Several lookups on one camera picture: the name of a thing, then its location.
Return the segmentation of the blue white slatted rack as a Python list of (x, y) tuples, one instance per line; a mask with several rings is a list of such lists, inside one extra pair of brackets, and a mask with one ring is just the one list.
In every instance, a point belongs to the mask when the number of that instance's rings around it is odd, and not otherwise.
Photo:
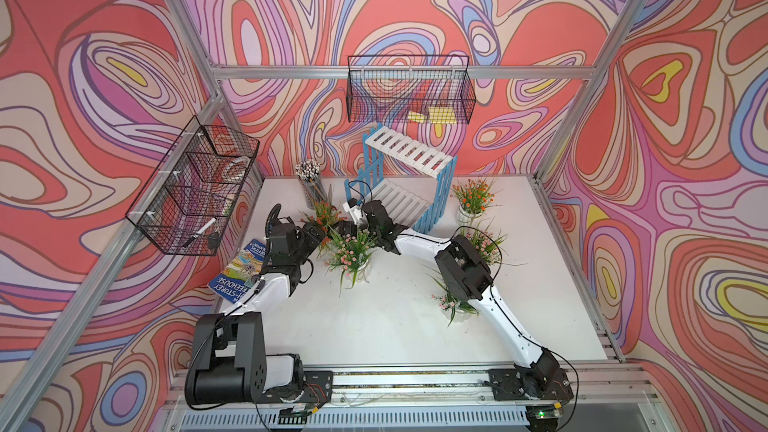
[(457, 158), (384, 125), (363, 135), (363, 166), (348, 200), (379, 200), (392, 220), (428, 233), (445, 212)]

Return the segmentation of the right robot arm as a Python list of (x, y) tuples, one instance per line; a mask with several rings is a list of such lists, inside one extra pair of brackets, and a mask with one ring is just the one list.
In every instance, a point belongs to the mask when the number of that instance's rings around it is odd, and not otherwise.
[(562, 356), (536, 342), (508, 308), (498, 287), (495, 273), (481, 252), (463, 235), (462, 226), (449, 238), (433, 237), (395, 223), (382, 202), (371, 200), (346, 208), (350, 218), (336, 219), (328, 226), (327, 236), (341, 253), (329, 264), (339, 267), (353, 281), (374, 248), (432, 261), (442, 277), (442, 285), (458, 303), (466, 303), (496, 330), (512, 355), (514, 385), (492, 387), (514, 398), (556, 400), (563, 404), (577, 398)]

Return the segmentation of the pink flower pot front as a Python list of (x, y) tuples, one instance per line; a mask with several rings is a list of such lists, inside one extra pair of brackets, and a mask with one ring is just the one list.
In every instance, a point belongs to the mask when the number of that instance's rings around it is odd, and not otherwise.
[(447, 319), (448, 327), (454, 323), (461, 323), (471, 317), (477, 317), (479, 315), (478, 310), (467, 301), (460, 300), (453, 295), (442, 279), (434, 276), (432, 276), (431, 279), (440, 288), (438, 293), (432, 295), (432, 299), (436, 302), (441, 313)]

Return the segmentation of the pink flower pot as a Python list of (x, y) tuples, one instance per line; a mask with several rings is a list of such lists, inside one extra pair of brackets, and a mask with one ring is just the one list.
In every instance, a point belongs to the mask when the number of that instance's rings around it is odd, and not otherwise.
[(462, 227), (460, 233), (469, 240), (489, 266), (499, 266), (503, 263), (502, 244), (507, 239), (506, 234), (494, 235), (488, 230), (472, 226)]
[(342, 234), (329, 230), (329, 256), (325, 265), (330, 272), (339, 274), (340, 293), (369, 280), (373, 252), (374, 241), (367, 231)]
[(478, 310), (467, 301), (460, 300), (453, 295), (442, 279), (434, 276), (432, 276), (431, 279), (440, 288), (438, 293), (432, 295), (432, 299), (436, 302), (441, 313), (447, 319), (448, 327), (454, 323), (461, 323), (471, 317), (477, 317), (479, 315)]

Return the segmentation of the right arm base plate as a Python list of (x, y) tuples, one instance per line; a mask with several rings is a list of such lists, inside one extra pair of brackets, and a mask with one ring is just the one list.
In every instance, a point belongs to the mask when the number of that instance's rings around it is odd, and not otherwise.
[(531, 369), (490, 369), (488, 383), (496, 401), (543, 400), (568, 403), (574, 398), (571, 381), (562, 368), (537, 378)]

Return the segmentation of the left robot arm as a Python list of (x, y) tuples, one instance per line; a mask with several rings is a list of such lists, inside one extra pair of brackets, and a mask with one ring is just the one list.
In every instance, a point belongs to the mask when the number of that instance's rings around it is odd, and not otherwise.
[(309, 398), (300, 356), (266, 352), (263, 319), (305, 282), (302, 266), (326, 233), (313, 223), (298, 226), (280, 212), (276, 204), (267, 216), (266, 255), (255, 285), (224, 312), (204, 315), (196, 323), (184, 385), (184, 399), (193, 410)]

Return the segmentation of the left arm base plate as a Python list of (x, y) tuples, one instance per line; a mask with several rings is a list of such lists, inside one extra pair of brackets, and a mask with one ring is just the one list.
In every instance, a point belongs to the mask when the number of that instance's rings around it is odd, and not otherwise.
[(323, 405), (332, 399), (333, 381), (331, 370), (268, 371), (263, 390), (254, 403)]

